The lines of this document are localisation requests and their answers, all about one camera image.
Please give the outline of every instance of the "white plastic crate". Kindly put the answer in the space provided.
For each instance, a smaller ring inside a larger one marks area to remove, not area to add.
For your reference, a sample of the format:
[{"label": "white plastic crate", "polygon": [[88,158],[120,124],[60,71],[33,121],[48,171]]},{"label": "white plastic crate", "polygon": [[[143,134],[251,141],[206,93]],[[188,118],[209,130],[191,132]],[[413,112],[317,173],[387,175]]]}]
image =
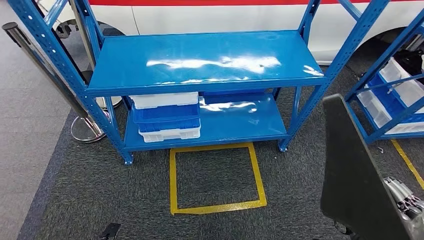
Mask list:
[{"label": "white plastic crate", "polygon": [[359,93],[357,97],[362,105],[368,110],[377,127],[381,128],[390,120],[392,120],[392,117],[387,112],[384,105],[372,91],[363,91]]},{"label": "white plastic crate", "polygon": [[[411,77],[411,75],[405,71],[393,57],[391,57],[387,65],[380,70],[380,74],[387,82]],[[407,107],[410,107],[416,101],[424,97],[424,85],[416,80],[405,81],[396,86],[394,89]],[[416,113],[424,113],[424,107]]]},{"label": "white plastic crate", "polygon": [[129,97],[134,101],[135,109],[154,109],[170,105],[192,105],[199,102],[199,93],[197,91],[131,95]]},{"label": "white plastic crate", "polygon": [[186,129],[166,129],[160,131],[140,132],[143,136],[145,143],[162,142],[169,139],[196,139],[200,137],[200,128],[186,128]]},{"label": "white plastic crate", "polygon": [[[369,114],[374,120],[374,123],[377,127],[381,128],[390,120],[392,117],[387,112],[384,105],[380,100],[374,95],[372,91],[363,91],[357,95],[359,101],[363,106],[368,110]],[[387,131],[385,134],[401,134],[401,133],[416,133],[424,132],[424,122],[410,122],[410,123],[400,123]]]},{"label": "white plastic crate", "polygon": [[402,134],[424,132],[424,122],[400,123],[385,134]]}]

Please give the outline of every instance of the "stanchion base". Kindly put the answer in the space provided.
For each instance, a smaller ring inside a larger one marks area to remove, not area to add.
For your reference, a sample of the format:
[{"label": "stanchion base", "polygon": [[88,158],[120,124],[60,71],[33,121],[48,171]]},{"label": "stanchion base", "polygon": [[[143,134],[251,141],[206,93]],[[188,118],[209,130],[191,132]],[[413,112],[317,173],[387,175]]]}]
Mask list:
[{"label": "stanchion base", "polygon": [[106,134],[97,124],[90,118],[77,116],[70,126],[70,134],[72,137],[83,143],[93,143],[102,139]]},{"label": "stanchion base", "polygon": [[[111,97],[112,99],[112,105],[114,108],[118,107],[119,104],[122,102],[122,97],[120,96],[113,96]],[[103,99],[103,97],[96,97],[95,101],[97,102],[98,106],[102,109],[102,110],[107,110],[108,106],[106,106],[106,103]]]}]

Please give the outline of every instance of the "red stripe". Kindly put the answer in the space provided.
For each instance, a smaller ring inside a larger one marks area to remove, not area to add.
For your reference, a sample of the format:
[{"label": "red stripe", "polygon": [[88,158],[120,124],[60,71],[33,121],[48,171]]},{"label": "red stripe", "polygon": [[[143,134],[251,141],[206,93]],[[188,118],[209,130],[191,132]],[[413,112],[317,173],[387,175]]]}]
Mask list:
[{"label": "red stripe", "polygon": [[[414,0],[391,0],[407,2]],[[89,0],[92,5],[111,6],[242,6],[242,5],[306,5],[309,0]],[[351,0],[369,3],[370,0]],[[321,4],[338,4],[338,0],[322,0]]]}]

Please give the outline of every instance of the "blue plastic crate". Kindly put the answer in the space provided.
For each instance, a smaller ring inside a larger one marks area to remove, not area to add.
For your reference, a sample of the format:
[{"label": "blue plastic crate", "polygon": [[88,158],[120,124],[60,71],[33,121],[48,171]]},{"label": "blue plastic crate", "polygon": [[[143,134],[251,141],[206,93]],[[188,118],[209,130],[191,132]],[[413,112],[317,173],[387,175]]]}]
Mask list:
[{"label": "blue plastic crate", "polygon": [[200,127],[199,103],[145,109],[136,109],[133,104],[131,110],[133,111],[132,121],[138,125],[141,133]]},{"label": "blue plastic crate", "polygon": [[226,91],[203,91],[201,96],[219,96],[219,95],[238,95],[238,94],[255,94],[263,93],[266,89],[250,89],[250,90],[226,90]]},{"label": "blue plastic crate", "polygon": [[[372,80],[368,82],[368,86],[377,86],[380,84],[385,84],[386,80],[381,76],[380,73],[377,73]],[[392,89],[389,92],[391,85],[389,86],[381,86],[377,88],[373,88],[371,91],[375,94],[375,96],[380,100],[380,102],[384,105],[387,112],[393,118],[396,115],[400,114],[403,110],[407,108],[405,103],[402,101],[401,96],[399,96],[398,92],[395,89]],[[416,122],[424,122],[424,113],[415,113],[411,117],[404,119],[402,123],[416,123]]]}]

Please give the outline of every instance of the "metal pole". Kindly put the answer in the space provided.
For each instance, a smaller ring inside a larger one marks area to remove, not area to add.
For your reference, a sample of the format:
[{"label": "metal pole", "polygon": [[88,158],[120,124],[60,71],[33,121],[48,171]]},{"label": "metal pole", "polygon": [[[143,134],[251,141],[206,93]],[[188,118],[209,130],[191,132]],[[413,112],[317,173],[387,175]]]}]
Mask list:
[{"label": "metal pole", "polygon": [[75,5],[75,0],[69,0],[70,7],[72,8],[73,14],[75,15],[76,25],[78,26],[79,33],[81,34],[82,43],[84,44],[85,51],[87,52],[88,61],[92,69],[96,66],[96,59],[94,57],[93,48],[90,45],[89,35],[86,28],[84,27],[83,20],[80,13],[78,12],[77,5]]},{"label": "metal pole", "polygon": [[[78,11],[77,5],[75,4],[75,0],[69,0],[69,3],[73,11],[73,14],[75,15],[76,26],[78,27],[79,32],[81,33],[82,43],[84,44],[85,51],[87,52],[88,61],[90,62],[91,69],[94,70],[96,66],[96,58],[94,56],[89,34],[83,24],[83,19],[82,19],[82,16],[80,15],[80,12]],[[86,84],[89,84],[90,82],[89,79],[85,79],[85,81],[86,81],[85,82]],[[118,106],[122,100],[120,96],[112,96],[111,99],[112,99],[112,104],[114,107]],[[106,106],[106,101],[104,97],[96,97],[96,102],[101,107],[101,109],[103,110],[108,109],[108,107]]]},{"label": "metal pole", "polygon": [[7,35],[20,47],[41,72],[50,80],[53,86],[61,93],[66,102],[78,114],[71,127],[72,136],[82,142],[95,142],[105,136],[102,129],[91,119],[83,106],[78,102],[68,86],[63,82],[55,69],[44,58],[31,40],[19,29],[16,22],[9,22],[1,27]]}]

